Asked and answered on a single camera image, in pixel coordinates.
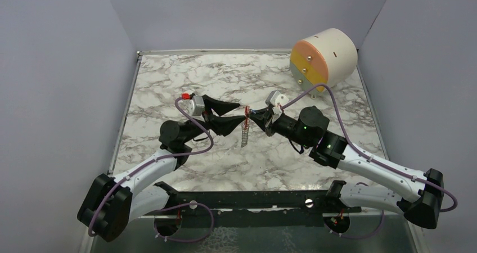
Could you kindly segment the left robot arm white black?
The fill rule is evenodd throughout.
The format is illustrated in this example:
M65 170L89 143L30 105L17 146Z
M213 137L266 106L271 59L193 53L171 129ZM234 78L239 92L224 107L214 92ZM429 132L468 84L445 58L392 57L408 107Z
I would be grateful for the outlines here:
M100 174L93 180L77 213L89 236L110 242L131 220L148 213L153 204L163 214L172 213L177 206L173 195L162 189L145 189L180 168L190 156L210 151L214 146L212 133L227 136L246 119L245 115L225 116L239 108L239 103L207 95L182 94L174 105L187 120L162 123L156 152L116 176Z

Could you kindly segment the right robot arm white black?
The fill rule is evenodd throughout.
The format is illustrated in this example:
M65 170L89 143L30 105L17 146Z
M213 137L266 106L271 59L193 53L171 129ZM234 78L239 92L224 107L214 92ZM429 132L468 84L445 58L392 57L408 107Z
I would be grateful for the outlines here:
M310 149L309 157L318 164L358 174L382 186L368 191L345 184L325 196L330 211L338 212L345 206L374 207L402 214L422 228L437 227L443 201L442 172L414 170L374 156L329 131L329 119L314 106L302 109L298 119L276 115L271 107L251 112L249 118L266 135L279 134Z

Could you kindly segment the silver red wristlet keychain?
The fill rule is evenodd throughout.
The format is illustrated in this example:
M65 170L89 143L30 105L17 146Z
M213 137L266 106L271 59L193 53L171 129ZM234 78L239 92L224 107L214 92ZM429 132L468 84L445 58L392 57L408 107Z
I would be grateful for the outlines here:
M245 120L242 123L241 127L241 147L245 147L248 144L249 139L249 115L250 115L250 106L245 106Z

